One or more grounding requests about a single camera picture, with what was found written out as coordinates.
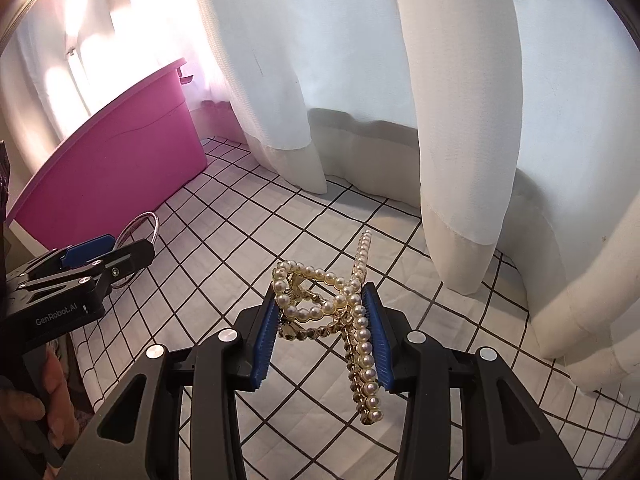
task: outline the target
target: white curtain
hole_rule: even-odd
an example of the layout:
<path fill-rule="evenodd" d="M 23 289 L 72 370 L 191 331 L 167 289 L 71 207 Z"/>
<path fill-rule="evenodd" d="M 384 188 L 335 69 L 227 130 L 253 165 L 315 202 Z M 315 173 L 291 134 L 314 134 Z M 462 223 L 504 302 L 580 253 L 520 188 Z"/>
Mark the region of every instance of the white curtain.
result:
<path fill-rule="evenodd" d="M 0 58 L 2 106 L 42 102 L 7 115 L 33 171 L 87 102 L 185 57 L 201 136 L 230 101 L 256 158 L 293 184 L 323 193 L 334 174 L 420 205 L 463 294 L 497 244 L 545 356 L 586 389 L 640 375 L 640 53 L 606 0 L 89 0 L 89 98 L 63 2 L 39 0 Z M 13 97 L 7 70 L 28 79 Z"/>

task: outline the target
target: white tile pattern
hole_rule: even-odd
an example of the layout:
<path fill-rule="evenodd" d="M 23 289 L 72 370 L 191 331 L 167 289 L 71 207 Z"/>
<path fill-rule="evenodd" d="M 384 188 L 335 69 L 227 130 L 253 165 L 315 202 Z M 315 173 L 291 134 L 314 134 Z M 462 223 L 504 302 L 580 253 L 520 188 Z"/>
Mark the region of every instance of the white tile pattern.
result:
<path fill-rule="evenodd" d="M 598 478 L 638 421 L 640 397 L 619 388 L 580 392 L 560 361 L 540 358 L 526 292 L 513 263 L 496 253 L 481 288 L 460 296 L 442 286 L 419 211 L 369 196 L 329 176 L 328 192 L 299 190 L 262 168 L 247 146 L 203 142 L 210 164 L 158 208 L 156 259 L 130 288 L 107 298 L 108 314 L 73 334 L 88 395 L 98 408 L 146 346 L 192 346 L 261 301 L 278 257 L 347 273 L 354 241 L 373 231 L 367 278 L 386 306 L 444 346 L 491 345 L 545 411 L 585 479 Z M 150 234 L 143 226 L 135 237 Z M 406 399 L 381 392 L 384 420 L 354 414 L 339 338 L 276 342 L 260 390 L 237 396 L 249 479 L 390 480 Z M 180 478 L 189 478 L 190 388 L 180 427 Z M 462 478 L 460 396 L 452 390 L 450 479 Z"/>

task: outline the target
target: pearl bead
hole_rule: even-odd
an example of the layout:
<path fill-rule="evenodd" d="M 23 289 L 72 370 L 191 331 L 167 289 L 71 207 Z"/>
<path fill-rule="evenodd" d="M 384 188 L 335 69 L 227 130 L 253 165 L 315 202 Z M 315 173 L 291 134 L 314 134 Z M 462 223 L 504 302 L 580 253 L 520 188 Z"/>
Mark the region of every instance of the pearl bead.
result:
<path fill-rule="evenodd" d="M 373 368 L 367 368 L 360 372 L 360 378 L 366 383 L 376 380 L 376 371 Z"/>
<path fill-rule="evenodd" d="M 344 308 L 347 306 L 347 298 L 344 294 L 336 294 L 334 298 L 334 305 L 336 308 Z"/>
<path fill-rule="evenodd" d="M 276 294 L 280 294 L 289 288 L 289 285 L 284 280 L 278 280 L 277 282 L 273 282 L 273 291 Z"/>
<path fill-rule="evenodd" d="M 369 341 L 361 341 L 356 345 L 356 352 L 360 355 L 370 354 L 373 351 L 373 345 Z"/>
<path fill-rule="evenodd" d="M 369 408 L 370 410 L 373 410 L 374 408 L 377 408 L 380 405 L 380 399 L 375 396 L 367 397 L 364 403 L 367 408 Z"/>
<path fill-rule="evenodd" d="M 314 305 L 309 309 L 309 314 L 311 315 L 311 319 L 314 321 L 322 319 L 322 309 L 317 305 Z"/>
<path fill-rule="evenodd" d="M 357 341 L 362 343 L 362 342 L 368 341 L 370 337 L 371 337 L 371 332 L 369 332 L 369 330 L 367 330 L 366 328 L 361 328 L 360 330 L 356 330 L 355 338 Z"/>
<path fill-rule="evenodd" d="M 326 316 L 331 316 L 335 312 L 335 305 L 333 301 L 322 302 L 322 313 Z"/>
<path fill-rule="evenodd" d="M 369 326 L 369 320 L 364 316 L 357 317 L 356 319 L 353 320 L 353 327 L 356 330 L 359 330 L 361 328 L 366 328 L 367 326 Z"/>
<path fill-rule="evenodd" d="M 281 294 L 279 296 L 276 296 L 276 303 L 277 303 L 278 306 L 284 308 L 289 303 L 291 303 L 291 298 L 289 296 L 287 296 L 286 294 Z"/>
<path fill-rule="evenodd" d="M 296 319 L 300 323 L 304 323 L 305 321 L 309 321 L 311 318 L 311 313 L 306 308 L 300 308 L 298 313 L 296 314 Z"/>
<path fill-rule="evenodd" d="M 273 279 L 274 280 L 284 280 L 286 277 L 287 277 L 286 269 L 283 269 L 282 267 L 278 267 L 277 269 L 273 269 Z"/>
<path fill-rule="evenodd" d="M 376 394 L 378 388 L 378 383 L 365 383 L 362 387 L 362 393 L 366 396 L 372 396 Z"/>
<path fill-rule="evenodd" d="M 367 368 L 373 368 L 374 365 L 376 364 L 375 361 L 376 360 L 373 358 L 373 355 L 371 354 L 361 355 L 358 358 L 358 364 L 360 365 L 360 368 L 362 368 L 363 370 L 366 370 Z"/>
<path fill-rule="evenodd" d="M 351 294 L 348 301 L 351 306 L 357 306 L 362 303 L 362 298 L 359 294 Z"/>
<path fill-rule="evenodd" d="M 289 319 L 294 319 L 297 313 L 298 308 L 295 305 L 287 305 L 287 307 L 284 309 L 284 315 Z"/>
<path fill-rule="evenodd" d="M 369 419 L 372 422 L 380 422 L 383 418 L 382 412 L 380 410 L 371 410 L 369 412 Z"/>

